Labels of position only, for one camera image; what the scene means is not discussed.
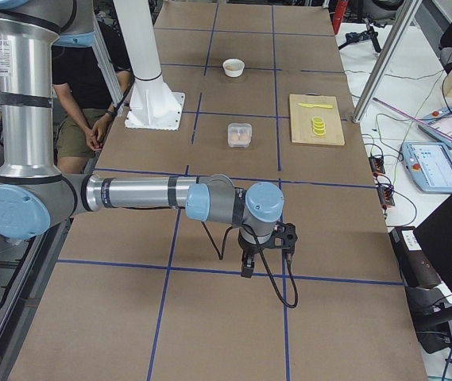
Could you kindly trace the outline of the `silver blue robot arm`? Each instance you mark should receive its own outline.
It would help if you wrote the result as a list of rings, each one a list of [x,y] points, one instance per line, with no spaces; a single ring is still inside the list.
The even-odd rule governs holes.
[[[183,210],[201,222],[238,229],[241,273],[250,277],[265,249],[294,250],[293,225],[280,221],[282,191],[261,182],[236,187],[224,175],[102,178],[65,175],[52,146],[52,46],[98,30],[89,1],[0,1],[0,234],[27,240],[80,213],[103,208]]]

